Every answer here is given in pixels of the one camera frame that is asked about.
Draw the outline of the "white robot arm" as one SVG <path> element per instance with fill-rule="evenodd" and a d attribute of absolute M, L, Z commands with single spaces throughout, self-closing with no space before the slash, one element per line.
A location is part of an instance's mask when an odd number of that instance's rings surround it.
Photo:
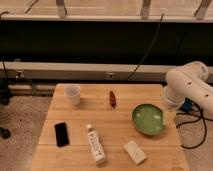
<path fill-rule="evenodd" d="M 206 83 L 208 67 L 194 61 L 174 67 L 166 74 L 167 85 L 163 88 L 161 102 L 167 111 L 180 108 L 188 98 L 213 114 L 213 87 Z"/>

